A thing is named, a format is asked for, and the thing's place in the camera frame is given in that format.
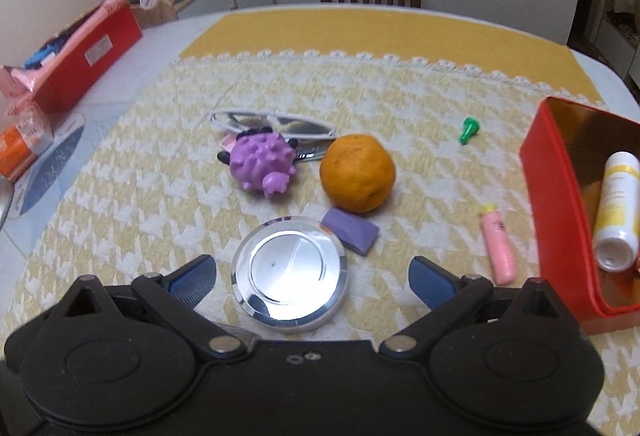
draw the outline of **purple spiky toy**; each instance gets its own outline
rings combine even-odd
[[[218,159],[229,165],[231,175],[245,191],[260,190],[267,197],[284,193],[296,173],[292,142],[269,127],[242,132],[231,151],[218,153]]]

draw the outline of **orange package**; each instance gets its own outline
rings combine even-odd
[[[2,120],[0,174],[16,181],[53,142],[49,123],[35,104]]]

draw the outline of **pink bottle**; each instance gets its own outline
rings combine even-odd
[[[482,207],[480,226],[491,266],[494,269],[495,283],[498,285],[512,283],[516,278],[516,263],[513,260],[507,231],[495,203]]]

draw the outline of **green plastic peg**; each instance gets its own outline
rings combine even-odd
[[[471,118],[470,116],[466,117],[464,122],[462,123],[462,134],[460,135],[460,144],[466,145],[469,143],[469,140],[472,136],[478,134],[480,130],[480,124],[478,120],[475,118]]]

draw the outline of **pink cloth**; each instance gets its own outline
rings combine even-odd
[[[78,44],[80,44],[98,24],[103,22],[105,18],[127,4],[127,0],[105,0],[94,14],[71,35],[60,52],[52,60],[40,69],[14,69],[11,73],[12,77],[25,86],[30,92],[37,92],[42,84],[47,81],[50,73],[64,60],[70,51],[74,51],[74,49],[78,47]]]

